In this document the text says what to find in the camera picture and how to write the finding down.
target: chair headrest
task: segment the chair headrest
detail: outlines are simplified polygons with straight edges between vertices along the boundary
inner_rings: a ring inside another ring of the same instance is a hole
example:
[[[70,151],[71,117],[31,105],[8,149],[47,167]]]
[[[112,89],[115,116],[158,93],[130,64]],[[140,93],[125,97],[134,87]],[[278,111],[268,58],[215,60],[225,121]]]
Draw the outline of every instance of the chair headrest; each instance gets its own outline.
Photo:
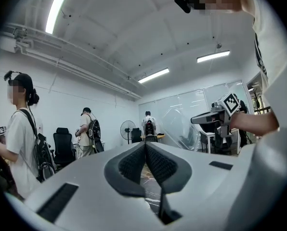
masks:
[[[67,128],[57,128],[56,133],[68,134],[68,129]]]

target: man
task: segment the man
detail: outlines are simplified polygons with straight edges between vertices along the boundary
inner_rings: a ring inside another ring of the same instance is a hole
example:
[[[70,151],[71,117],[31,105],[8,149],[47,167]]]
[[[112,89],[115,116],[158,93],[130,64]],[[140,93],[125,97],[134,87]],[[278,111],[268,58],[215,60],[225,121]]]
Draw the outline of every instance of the man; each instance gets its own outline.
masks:
[[[259,67],[263,91],[272,84],[287,67],[287,34],[277,15],[265,0],[201,0],[208,10],[226,12],[245,11],[254,17]],[[231,128],[238,128],[258,136],[278,129],[279,124],[273,112],[251,115],[241,112],[231,118]]]
[[[235,98],[238,100],[238,102],[240,103],[240,113],[243,114],[247,114],[248,113],[248,108],[246,107],[245,103],[242,100],[239,100],[238,97],[234,94]],[[240,138],[241,138],[241,142],[240,142],[240,147],[242,148],[244,145],[248,144],[248,141],[246,139],[246,132],[243,130],[239,130],[240,133]]]
[[[148,122],[148,120],[150,120],[153,123],[154,129],[156,131],[157,123],[156,123],[155,118],[151,116],[151,112],[150,111],[146,111],[145,112],[145,118],[143,118],[143,121],[142,121],[143,131],[144,131],[145,124]]]
[[[80,128],[75,133],[75,136],[79,138],[78,146],[78,159],[84,156],[88,156],[93,154],[93,147],[92,147],[92,141],[87,135],[87,131],[89,128],[89,124],[92,122],[91,118],[91,109],[84,108],[80,117]]]

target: person in white t-shirt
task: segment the person in white t-shirt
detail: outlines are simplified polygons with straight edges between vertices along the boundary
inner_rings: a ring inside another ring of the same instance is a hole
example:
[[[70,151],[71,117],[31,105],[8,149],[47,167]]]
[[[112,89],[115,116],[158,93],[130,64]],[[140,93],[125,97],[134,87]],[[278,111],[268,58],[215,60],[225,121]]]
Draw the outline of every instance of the person in white t-shirt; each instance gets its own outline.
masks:
[[[146,111],[146,112],[145,112],[145,117],[144,117],[143,120],[142,120],[143,131],[144,131],[145,124],[146,124],[149,120],[153,123],[154,129],[155,129],[155,131],[156,131],[156,129],[157,129],[157,122],[156,122],[155,118],[151,116],[151,112],[150,112],[150,111]]]
[[[91,109],[84,108],[80,117],[80,128],[75,133],[76,137],[80,136],[78,142],[79,151],[77,152],[78,159],[93,154],[92,140],[87,135],[89,124],[92,121]]]
[[[25,109],[30,114],[28,106],[39,102],[32,79],[27,74],[19,74],[14,80],[9,80],[8,97],[17,111]],[[15,112],[7,127],[6,144],[0,143],[0,156],[10,161],[17,191],[24,199],[40,185],[34,147],[35,135],[28,118],[22,112]]]
[[[245,11],[254,17],[253,29],[257,35],[263,62],[261,77],[263,91],[265,91],[287,67],[287,33],[276,13],[266,0],[201,1],[205,3],[208,10],[221,10],[228,13]],[[278,129],[279,125],[273,112],[263,115],[235,113],[230,127],[262,136]]]

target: white ceiling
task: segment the white ceiling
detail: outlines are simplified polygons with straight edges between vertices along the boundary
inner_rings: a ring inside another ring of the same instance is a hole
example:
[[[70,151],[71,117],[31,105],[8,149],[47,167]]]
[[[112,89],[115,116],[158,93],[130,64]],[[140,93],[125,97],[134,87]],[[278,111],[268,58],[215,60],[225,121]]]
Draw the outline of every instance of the white ceiling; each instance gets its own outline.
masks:
[[[52,1],[23,0],[9,21],[44,31]],[[65,0],[62,11],[53,35],[121,71],[71,46],[68,48],[76,54],[43,43],[36,44],[38,50],[63,57],[140,95],[215,69],[240,67],[253,54],[252,19],[246,13],[185,14],[174,0]],[[42,42],[62,44],[28,32]],[[211,68],[210,63],[197,64],[196,58],[213,53],[217,42],[222,44],[221,50],[232,51],[230,56],[214,61]],[[137,82],[166,67],[170,70],[166,76],[144,86]]]

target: fan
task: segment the fan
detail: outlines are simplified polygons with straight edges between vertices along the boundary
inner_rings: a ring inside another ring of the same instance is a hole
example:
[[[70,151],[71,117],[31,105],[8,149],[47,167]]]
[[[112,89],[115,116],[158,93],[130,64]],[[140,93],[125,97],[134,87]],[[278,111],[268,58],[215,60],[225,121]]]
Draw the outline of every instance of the fan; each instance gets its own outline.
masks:
[[[121,125],[121,128],[120,128],[121,136],[122,138],[128,141],[128,144],[130,144],[129,134],[134,128],[136,128],[136,126],[132,121],[125,121]]]

